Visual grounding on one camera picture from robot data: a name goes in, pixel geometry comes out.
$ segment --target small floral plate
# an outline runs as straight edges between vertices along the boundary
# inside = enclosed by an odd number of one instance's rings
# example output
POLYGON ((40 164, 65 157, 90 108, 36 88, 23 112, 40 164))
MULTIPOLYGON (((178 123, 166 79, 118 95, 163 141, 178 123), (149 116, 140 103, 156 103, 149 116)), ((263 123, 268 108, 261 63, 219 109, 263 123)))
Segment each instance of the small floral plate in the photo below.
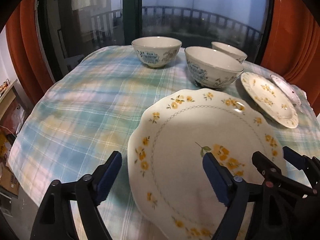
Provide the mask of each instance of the small floral plate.
POLYGON ((272 82, 250 72, 242 73, 241 82, 252 99, 274 120, 287 128, 298 126, 298 115, 291 101, 272 82))
POLYGON ((270 75, 270 78, 294 104, 301 105, 300 98, 294 92, 292 86, 289 83, 272 74, 270 75))
MULTIPOLYGON (((238 98, 211 89, 180 90, 142 115, 128 143, 129 182, 139 210, 169 239, 210 240, 226 211, 202 168, 211 152, 233 175, 262 183, 252 154, 285 173, 281 145, 263 116, 238 98)), ((239 239, 244 239, 248 205, 239 239)))

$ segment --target plaid tablecloth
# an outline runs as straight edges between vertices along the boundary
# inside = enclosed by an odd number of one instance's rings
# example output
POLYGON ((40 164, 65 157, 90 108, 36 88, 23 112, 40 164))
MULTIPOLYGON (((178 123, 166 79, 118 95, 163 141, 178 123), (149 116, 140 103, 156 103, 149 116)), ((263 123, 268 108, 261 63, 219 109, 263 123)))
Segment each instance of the plaid tablecloth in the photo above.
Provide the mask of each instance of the plaid tablecloth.
MULTIPOLYGON (((244 62, 245 71, 269 77, 271 71, 244 62)), ((87 56, 54 84, 23 125, 9 157, 22 188, 39 205, 54 179, 78 180, 104 163, 114 150, 123 164, 100 214, 113 239, 163 239, 161 232, 138 212, 130 192, 127 144, 142 113, 159 99, 180 89, 198 89, 190 77, 183 49, 162 69, 145 67, 132 46, 110 46, 87 56)), ((320 128, 303 91, 294 87, 299 126, 285 128, 268 120, 282 146, 320 157, 320 128)), ((238 78, 222 91, 256 105, 238 78)), ((287 164, 288 175, 305 182, 303 172, 287 164)), ((86 239, 77 206, 74 218, 80 239, 86 239)))

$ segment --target bowl rim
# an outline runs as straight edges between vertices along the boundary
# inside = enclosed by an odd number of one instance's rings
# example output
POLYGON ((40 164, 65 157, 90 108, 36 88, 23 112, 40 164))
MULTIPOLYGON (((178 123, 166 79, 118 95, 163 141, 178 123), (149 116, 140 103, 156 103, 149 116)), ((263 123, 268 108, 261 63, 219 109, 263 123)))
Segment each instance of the bowl rim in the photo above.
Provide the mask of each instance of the bowl rim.
POLYGON ((242 67, 242 70, 230 70, 230 69, 225 69, 225 68, 221 68, 221 67, 218 67, 218 66, 215 66, 215 65, 211 65, 211 64, 205 63, 205 62, 203 62, 202 60, 197 59, 197 58, 191 56, 188 52, 186 52, 186 49, 188 49, 188 48, 193 48, 193 47, 206 48, 206 49, 211 49, 211 48, 201 47, 201 46, 190 46, 190 47, 187 47, 187 48, 184 49, 184 53, 185 53, 185 54, 188 54, 188 57, 191 57, 192 59, 201 62, 201 64, 204 64, 204 65, 206 65, 206 66, 208 66, 208 67, 213 67, 213 68, 217 68, 217 69, 224 70, 224 71, 227 71, 227 72, 231 72, 231 73, 240 73, 240 72, 242 72, 243 69, 244 69, 244 67, 242 66, 242 64, 241 64, 239 61, 237 61, 237 60, 234 59, 233 57, 229 56, 228 54, 225 54, 225 53, 223 53, 223 52, 221 52, 221 51, 218 51, 218 50, 216 50, 216 49, 212 49, 212 50, 215 51, 215 52, 221 53, 221 54, 223 54, 223 55, 225 55, 225 56, 227 56, 227 57, 229 57, 229 58, 231 58, 232 60, 234 60, 237 64, 239 64, 239 65, 242 67))
POLYGON ((180 40, 178 40, 178 39, 175 39, 175 38, 166 37, 166 36, 146 36, 146 37, 140 37, 140 38, 137 38, 137 39, 131 41, 131 45, 132 45, 132 46, 143 47, 143 48, 148 48, 148 49, 169 49, 169 48, 181 47, 182 41, 180 41, 180 40), (133 42, 135 42, 136 40, 144 39, 144 38, 154 38, 154 37, 157 37, 157 38, 158 38, 158 37, 159 37, 159 38, 167 38, 167 39, 176 40, 176 41, 179 41, 179 42, 180 42, 180 45, 167 46, 167 47, 154 47, 154 46, 143 46, 143 45, 133 44, 133 42))
POLYGON ((230 54, 233 54, 233 55, 236 55, 236 56, 240 56, 240 57, 246 57, 246 58, 248 57, 248 55, 245 54, 242 50, 240 50, 240 49, 238 49, 238 48, 236 48, 236 47, 234 47, 234 46, 231 46, 231 45, 229 45, 229 44, 226 44, 226 43, 223 43, 223 42, 219 42, 219 41, 212 41, 212 42, 211 42, 211 46, 212 46, 212 45, 215 45, 215 44, 227 45, 227 46, 229 46, 230 48, 236 49, 239 53, 241 53, 241 54, 236 54, 236 53, 234 53, 234 52, 227 51, 227 50, 225 50, 224 48, 219 47, 220 49, 223 49, 224 51, 226 51, 226 52, 228 52, 228 53, 230 53, 230 54))

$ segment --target floor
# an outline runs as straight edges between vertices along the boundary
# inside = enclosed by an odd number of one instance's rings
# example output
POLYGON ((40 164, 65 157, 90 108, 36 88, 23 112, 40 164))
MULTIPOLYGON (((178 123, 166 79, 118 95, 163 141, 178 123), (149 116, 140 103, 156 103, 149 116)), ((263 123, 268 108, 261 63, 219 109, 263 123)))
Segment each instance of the floor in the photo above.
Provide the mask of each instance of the floor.
POLYGON ((12 217, 4 215, 7 222, 20 240, 30 240, 32 225, 38 211, 38 206, 20 187, 18 199, 11 200, 12 217))

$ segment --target curtain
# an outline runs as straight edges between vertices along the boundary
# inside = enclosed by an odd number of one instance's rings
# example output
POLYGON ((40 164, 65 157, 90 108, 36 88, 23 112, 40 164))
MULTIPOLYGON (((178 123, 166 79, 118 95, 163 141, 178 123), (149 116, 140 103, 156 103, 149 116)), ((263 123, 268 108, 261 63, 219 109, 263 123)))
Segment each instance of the curtain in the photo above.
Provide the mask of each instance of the curtain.
POLYGON ((35 0, 22 0, 6 24, 11 60, 33 104, 53 85, 42 58, 36 32, 35 0))
POLYGON ((307 93, 320 112, 320 28, 302 0, 275 0, 269 40, 261 66, 307 93))

